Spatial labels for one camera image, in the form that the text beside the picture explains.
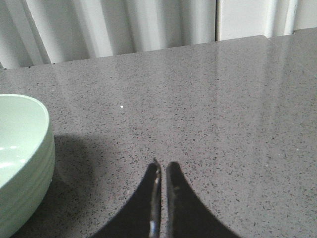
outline speckled quartz countertop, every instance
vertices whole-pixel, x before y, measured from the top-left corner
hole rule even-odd
[[[314,54],[293,55],[283,41],[256,36],[0,71],[0,93],[47,106],[56,144],[50,188],[13,238],[89,237],[153,158],[163,168],[161,237],[164,169],[178,161],[240,236],[315,238],[317,49],[294,40]]]

